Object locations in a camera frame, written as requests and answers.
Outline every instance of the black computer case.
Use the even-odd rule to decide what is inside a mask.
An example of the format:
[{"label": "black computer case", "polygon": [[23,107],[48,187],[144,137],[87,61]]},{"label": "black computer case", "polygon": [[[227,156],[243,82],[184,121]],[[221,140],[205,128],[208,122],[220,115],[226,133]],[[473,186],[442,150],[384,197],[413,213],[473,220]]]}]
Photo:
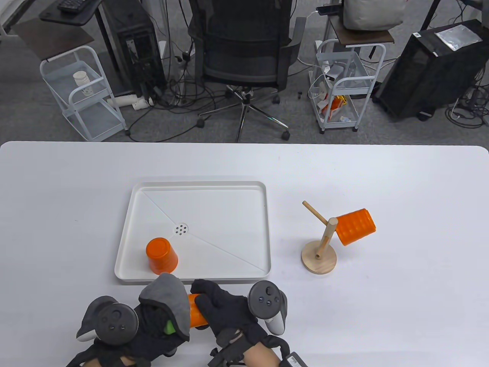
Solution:
[{"label": "black computer case", "polygon": [[122,71],[137,96],[154,95],[166,86],[158,41],[151,19],[139,0],[102,2]]},{"label": "black computer case", "polygon": [[[459,24],[482,41],[452,51],[435,34]],[[374,98],[398,118],[430,115],[455,103],[488,59],[489,29],[478,20],[413,33]]]}]

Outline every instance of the plastic bag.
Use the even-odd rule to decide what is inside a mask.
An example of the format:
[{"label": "plastic bag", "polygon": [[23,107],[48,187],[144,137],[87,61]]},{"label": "plastic bag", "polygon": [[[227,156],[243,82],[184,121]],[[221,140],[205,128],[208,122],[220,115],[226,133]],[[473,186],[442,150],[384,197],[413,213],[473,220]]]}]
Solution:
[{"label": "plastic bag", "polygon": [[456,51],[459,48],[472,45],[477,42],[482,42],[482,39],[477,34],[462,24],[435,34],[443,41],[445,45],[450,47],[452,51]]},{"label": "plastic bag", "polygon": [[380,31],[402,24],[406,0],[344,0],[347,29]]}]

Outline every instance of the forearm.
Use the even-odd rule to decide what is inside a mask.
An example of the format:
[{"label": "forearm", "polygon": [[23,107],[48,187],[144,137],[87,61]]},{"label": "forearm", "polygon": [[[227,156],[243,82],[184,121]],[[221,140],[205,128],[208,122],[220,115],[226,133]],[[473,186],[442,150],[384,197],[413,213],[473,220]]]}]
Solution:
[{"label": "forearm", "polygon": [[[136,363],[133,360],[126,357],[121,357],[121,361],[125,366],[132,366]],[[100,363],[98,362],[98,359],[92,359],[91,361],[84,363],[83,367],[101,367],[101,366]]]},{"label": "forearm", "polygon": [[258,343],[244,352],[243,358],[246,367],[278,367],[280,359],[262,343]]}]

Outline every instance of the round wooden base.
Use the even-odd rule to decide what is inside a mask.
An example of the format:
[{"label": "round wooden base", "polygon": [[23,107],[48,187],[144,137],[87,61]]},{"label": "round wooden base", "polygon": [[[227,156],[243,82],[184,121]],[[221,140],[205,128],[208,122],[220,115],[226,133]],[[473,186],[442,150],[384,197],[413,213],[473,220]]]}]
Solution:
[{"label": "round wooden base", "polygon": [[321,256],[321,259],[316,258],[316,251],[321,241],[309,242],[302,250],[301,258],[304,266],[311,273],[327,274],[336,266],[336,252],[334,248],[328,246]]}]

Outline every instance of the orange cup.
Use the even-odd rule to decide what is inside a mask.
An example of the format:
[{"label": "orange cup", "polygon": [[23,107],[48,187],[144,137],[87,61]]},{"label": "orange cup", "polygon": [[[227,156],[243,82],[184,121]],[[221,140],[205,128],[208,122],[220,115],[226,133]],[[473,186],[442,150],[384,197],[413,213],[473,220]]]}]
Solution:
[{"label": "orange cup", "polygon": [[153,273],[171,273],[178,265],[178,256],[166,238],[155,238],[146,246],[146,255]]},{"label": "orange cup", "polygon": [[199,308],[195,304],[195,297],[198,295],[188,295],[188,301],[190,302],[190,327],[199,327],[208,325],[207,320],[202,316]]},{"label": "orange cup", "polygon": [[367,209],[360,209],[338,218],[336,234],[344,246],[374,233],[377,228]]}]

